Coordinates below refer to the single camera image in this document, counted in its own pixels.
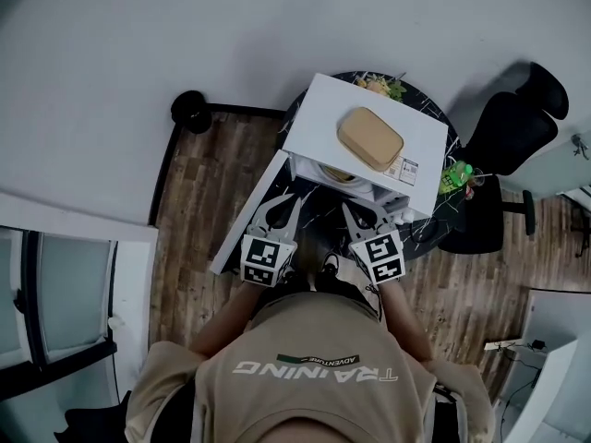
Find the wooden floor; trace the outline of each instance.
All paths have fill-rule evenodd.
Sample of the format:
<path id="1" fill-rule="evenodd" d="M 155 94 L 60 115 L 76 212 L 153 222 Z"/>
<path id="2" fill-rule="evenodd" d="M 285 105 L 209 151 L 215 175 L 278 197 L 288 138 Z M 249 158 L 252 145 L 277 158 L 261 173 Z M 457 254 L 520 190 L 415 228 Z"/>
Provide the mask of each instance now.
<path id="1" fill-rule="evenodd" d="M 190 346 L 239 285 L 231 274 L 213 276 L 209 264 L 271 160 L 281 122 L 233 114 L 214 119 L 204 135 L 183 134 L 166 180 L 157 222 L 151 342 Z M 541 200 L 536 216 L 533 241 L 525 236 L 523 215 L 506 213 L 499 253 L 457 256 L 436 249 L 406 264 L 404 288 L 436 355 L 477 365 L 491 399 L 510 362 L 484 352 L 483 343 L 519 335 L 527 290 L 591 292 L 591 255 L 574 257 L 581 238 L 570 232 L 571 205 L 562 198 Z M 354 269 L 342 267 L 341 279 L 359 282 Z"/>

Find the office chair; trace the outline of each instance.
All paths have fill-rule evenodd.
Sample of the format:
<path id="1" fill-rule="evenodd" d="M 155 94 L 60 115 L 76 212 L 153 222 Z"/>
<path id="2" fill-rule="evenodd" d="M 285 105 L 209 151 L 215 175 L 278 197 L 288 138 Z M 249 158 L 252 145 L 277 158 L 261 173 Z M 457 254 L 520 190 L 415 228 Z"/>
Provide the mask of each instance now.
<path id="1" fill-rule="evenodd" d="M 485 174 L 514 173 L 537 150 L 558 134 L 554 120 L 519 95 L 501 92 L 487 103 L 474 135 L 456 159 L 463 159 Z M 534 234 L 536 214 L 529 191 L 523 203 L 503 202 L 496 175 L 474 187 L 472 200 L 465 202 L 463 232 L 453 230 L 440 243 L 443 251 L 457 254 L 484 254 L 499 251 L 503 243 L 503 212 L 525 215 L 525 232 Z"/>
<path id="2" fill-rule="evenodd" d="M 54 433 L 58 443 L 127 443 L 125 436 L 129 391 L 115 407 L 105 409 L 72 409 L 66 411 L 67 428 Z"/>
<path id="3" fill-rule="evenodd" d="M 531 63 L 529 70 L 529 79 L 515 93 L 557 120 L 564 120 L 569 97 L 562 84 L 540 64 Z"/>

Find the black speaker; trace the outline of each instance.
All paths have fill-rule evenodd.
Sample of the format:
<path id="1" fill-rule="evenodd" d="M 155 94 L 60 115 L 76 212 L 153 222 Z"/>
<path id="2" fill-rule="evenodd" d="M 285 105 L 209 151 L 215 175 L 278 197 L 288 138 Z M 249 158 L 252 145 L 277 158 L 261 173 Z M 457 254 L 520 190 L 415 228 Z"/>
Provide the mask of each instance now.
<path id="1" fill-rule="evenodd" d="M 181 93 L 170 108 L 173 121 L 196 135 L 211 127 L 211 111 L 201 92 L 189 90 Z"/>

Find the shoe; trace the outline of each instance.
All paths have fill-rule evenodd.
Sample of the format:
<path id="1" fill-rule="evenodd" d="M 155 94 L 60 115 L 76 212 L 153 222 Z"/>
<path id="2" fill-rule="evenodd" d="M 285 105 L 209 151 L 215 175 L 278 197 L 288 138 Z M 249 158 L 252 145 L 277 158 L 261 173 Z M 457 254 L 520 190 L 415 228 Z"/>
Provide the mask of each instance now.
<path id="1" fill-rule="evenodd" d="M 281 276 L 281 278 L 279 278 L 279 282 L 280 283 L 286 283 L 289 281 L 292 281 L 294 279 L 294 277 L 296 277 L 296 270 L 294 268 L 292 268 L 291 266 L 287 266 L 287 268 L 285 268 L 285 272 L 283 273 L 283 276 Z"/>
<path id="2" fill-rule="evenodd" d="M 339 273 L 339 257 L 334 253 L 327 254 L 324 257 L 321 271 L 336 277 Z"/>

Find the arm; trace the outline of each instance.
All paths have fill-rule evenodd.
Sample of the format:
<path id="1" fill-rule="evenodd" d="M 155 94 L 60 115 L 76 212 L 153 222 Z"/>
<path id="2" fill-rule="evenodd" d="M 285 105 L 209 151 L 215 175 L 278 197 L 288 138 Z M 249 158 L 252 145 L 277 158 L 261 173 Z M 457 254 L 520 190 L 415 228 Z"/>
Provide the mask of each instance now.
<path id="1" fill-rule="evenodd" d="M 419 363 L 431 361 L 433 351 L 427 333 L 408 304 L 398 281 L 383 282 L 378 287 L 388 331 L 400 347 Z"/>
<path id="2" fill-rule="evenodd" d="M 244 331 L 266 287 L 243 282 L 238 292 L 208 321 L 191 343 L 191 351 L 211 358 Z"/>

